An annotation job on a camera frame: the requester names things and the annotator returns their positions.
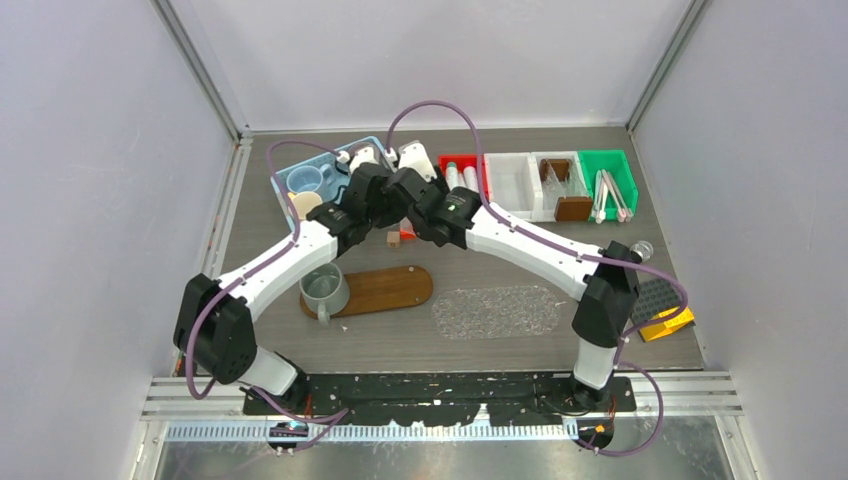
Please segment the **white toothpaste tube red cap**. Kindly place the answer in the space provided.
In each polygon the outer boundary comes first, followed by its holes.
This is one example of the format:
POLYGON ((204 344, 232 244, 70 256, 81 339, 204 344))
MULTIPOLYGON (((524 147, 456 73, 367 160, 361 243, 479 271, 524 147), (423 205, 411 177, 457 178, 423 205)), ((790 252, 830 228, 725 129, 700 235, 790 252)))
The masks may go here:
POLYGON ((477 169, 474 166, 466 166, 463 168, 462 175, 465 187, 473 192, 479 193, 480 188, 477 169))

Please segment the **grey-green mug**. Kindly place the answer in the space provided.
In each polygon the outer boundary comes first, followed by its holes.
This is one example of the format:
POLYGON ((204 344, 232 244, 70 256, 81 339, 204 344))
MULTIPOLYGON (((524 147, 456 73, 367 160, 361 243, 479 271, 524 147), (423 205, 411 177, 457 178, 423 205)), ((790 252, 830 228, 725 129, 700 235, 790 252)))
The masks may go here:
POLYGON ((300 280, 299 289, 306 306, 324 326, 328 326, 332 316, 340 313, 350 301, 349 285, 334 263, 309 272, 300 280))

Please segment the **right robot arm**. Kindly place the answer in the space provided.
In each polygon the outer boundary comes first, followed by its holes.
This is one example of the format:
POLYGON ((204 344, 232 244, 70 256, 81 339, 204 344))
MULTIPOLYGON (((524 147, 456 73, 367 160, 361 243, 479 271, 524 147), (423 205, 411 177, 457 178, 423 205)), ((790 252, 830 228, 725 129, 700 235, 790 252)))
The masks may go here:
POLYGON ((508 261, 576 300, 572 400, 591 411, 610 398, 622 335, 640 293, 637 265, 627 246, 570 241, 517 219, 478 192, 450 188, 442 177, 426 180, 411 168, 392 174, 382 191, 389 207, 408 218, 421 239, 508 261))

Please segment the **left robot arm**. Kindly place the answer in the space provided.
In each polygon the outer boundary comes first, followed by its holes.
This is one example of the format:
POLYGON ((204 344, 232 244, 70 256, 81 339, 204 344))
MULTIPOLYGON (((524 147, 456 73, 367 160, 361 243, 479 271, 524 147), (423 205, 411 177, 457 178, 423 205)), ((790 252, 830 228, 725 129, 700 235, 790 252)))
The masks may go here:
POLYGON ((364 241, 390 209, 383 188, 391 174, 376 163, 358 166, 340 201, 314 208, 295 232, 254 260, 218 279, 198 274, 189 280, 173 334, 186 364, 221 384, 264 390, 284 414, 298 412, 307 398, 299 369, 260 347, 253 324, 308 273, 364 241))

